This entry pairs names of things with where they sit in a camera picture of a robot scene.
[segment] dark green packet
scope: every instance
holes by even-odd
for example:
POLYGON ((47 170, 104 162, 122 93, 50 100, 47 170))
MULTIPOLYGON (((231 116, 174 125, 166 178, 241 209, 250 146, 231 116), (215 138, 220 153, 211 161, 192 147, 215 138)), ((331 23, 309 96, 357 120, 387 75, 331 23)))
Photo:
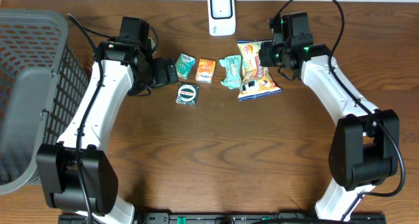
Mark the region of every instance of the dark green packet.
POLYGON ((198 99, 198 85, 180 83, 177 91, 176 103, 196 106, 198 99))

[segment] brown tabletop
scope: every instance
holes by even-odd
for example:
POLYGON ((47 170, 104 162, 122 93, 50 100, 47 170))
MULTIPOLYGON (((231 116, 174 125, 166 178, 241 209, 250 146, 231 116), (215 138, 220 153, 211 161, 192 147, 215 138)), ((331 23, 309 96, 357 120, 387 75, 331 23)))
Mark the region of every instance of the brown tabletop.
MULTIPOLYGON (((157 56, 181 52, 219 60, 239 54, 239 39, 269 39, 266 20, 282 2, 236 2, 236 33, 211 37, 206 1, 4 0, 0 8, 71 13, 84 26, 117 35, 121 18, 153 25, 157 56)), ((402 193, 366 197, 357 211, 384 212, 388 223, 419 218, 419 5, 343 3, 346 30, 335 53, 339 66, 371 102, 400 118, 400 148, 407 167, 402 193)), ((315 43, 330 48, 340 27, 334 4, 298 2, 286 12, 308 11, 315 43)), ((69 42, 90 68, 92 50, 72 24, 69 42)), ((95 37, 98 44, 103 40, 95 37)), ((127 201, 173 212, 275 212, 309 209, 324 194, 331 173, 327 157, 335 126, 316 95, 302 82, 276 71, 283 92, 239 102, 238 90, 220 84, 217 62, 212 84, 200 83, 196 107, 175 103, 178 85, 153 90, 147 98, 126 98, 115 121, 109 153, 127 201)), ((192 70, 187 82, 196 83, 192 70)), ((377 187, 396 188, 399 174, 377 187)), ((56 223, 59 210, 46 206, 40 186, 0 197, 0 223, 56 223)))

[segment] teal wrapper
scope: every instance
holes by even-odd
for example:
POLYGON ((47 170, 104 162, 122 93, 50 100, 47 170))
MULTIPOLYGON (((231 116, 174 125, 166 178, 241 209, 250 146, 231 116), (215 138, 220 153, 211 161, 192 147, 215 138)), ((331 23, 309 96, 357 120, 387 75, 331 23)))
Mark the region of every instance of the teal wrapper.
POLYGON ((183 79, 188 79, 189 73, 191 73, 195 61, 195 58, 181 53, 175 64, 177 76, 183 79))
POLYGON ((221 82, 223 86, 229 89, 240 88, 242 78, 240 77, 240 66, 242 64, 242 56, 235 55, 219 60, 222 67, 225 67, 226 79, 221 82))

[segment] basket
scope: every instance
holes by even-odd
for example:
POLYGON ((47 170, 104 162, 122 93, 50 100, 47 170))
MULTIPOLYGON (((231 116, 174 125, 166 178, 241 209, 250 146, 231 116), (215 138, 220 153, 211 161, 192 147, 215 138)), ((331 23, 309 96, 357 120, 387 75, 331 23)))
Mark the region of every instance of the basket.
POLYGON ((0 10, 0 194, 40 184, 35 156, 71 122, 88 79, 58 13, 0 10))

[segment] wood grain surface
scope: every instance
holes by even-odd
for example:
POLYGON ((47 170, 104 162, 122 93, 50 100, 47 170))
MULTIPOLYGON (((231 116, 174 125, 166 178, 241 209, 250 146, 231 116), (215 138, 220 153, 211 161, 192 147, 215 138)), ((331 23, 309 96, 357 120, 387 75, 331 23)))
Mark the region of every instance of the wood grain surface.
MULTIPOLYGON (((204 1, 4 0, 0 8, 71 13, 84 26, 117 35, 123 16, 153 25, 160 39, 157 56, 181 52, 218 60, 239 54, 239 39, 269 39, 266 20, 281 2, 236 2, 236 33, 211 37, 204 1)), ((359 212, 384 212, 388 223, 419 218, 419 5, 343 3, 346 29, 335 53, 338 63, 370 101, 400 118, 400 148, 407 167, 402 193, 367 197, 359 212)), ((308 11, 316 43, 332 47, 340 27, 332 3, 297 2, 286 11, 308 11)), ((69 42, 82 65, 92 50, 69 25, 69 42)), ((98 44, 100 37, 93 37, 98 44)), ((196 83, 194 67, 188 83, 196 83)), ((109 158, 119 178, 119 194, 138 206, 173 212, 275 212, 309 209, 324 194, 331 174, 327 162, 335 126, 316 95, 289 82, 276 69, 281 94, 239 102, 238 91, 220 81, 200 83, 196 107, 175 103, 178 85, 151 97, 124 99, 111 133, 109 158)), ((376 191, 393 190, 399 174, 376 191)), ((27 186, 0 197, 0 223, 56 223, 59 210, 46 206, 41 187, 27 186)))

